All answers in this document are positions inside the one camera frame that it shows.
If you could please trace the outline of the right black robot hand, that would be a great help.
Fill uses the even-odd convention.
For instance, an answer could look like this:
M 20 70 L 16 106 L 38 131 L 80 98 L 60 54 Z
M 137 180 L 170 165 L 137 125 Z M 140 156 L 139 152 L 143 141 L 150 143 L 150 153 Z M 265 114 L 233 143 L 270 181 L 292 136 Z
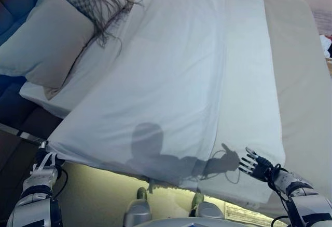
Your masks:
M 274 168 L 272 163 L 248 147 L 245 150 L 247 154 L 239 162 L 239 171 L 261 182 L 270 182 Z

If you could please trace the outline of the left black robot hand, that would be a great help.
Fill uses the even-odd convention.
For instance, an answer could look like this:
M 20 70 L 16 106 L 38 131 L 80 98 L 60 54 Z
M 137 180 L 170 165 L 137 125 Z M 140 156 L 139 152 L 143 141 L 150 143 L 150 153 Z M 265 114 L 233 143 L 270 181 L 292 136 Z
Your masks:
M 58 172 L 58 176 L 61 176 L 62 164 L 64 163 L 64 160 L 59 159 L 56 152 L 48 152 L 46 150 L 48 143 L 48 141 L 43 141 L 40 143 L 40 146 L 35 155 L 35 163 L 33 164 L 33 168 L 30 171 L 31 175 L 34 172 L 41 171 L 46 168 L 55 168 Z

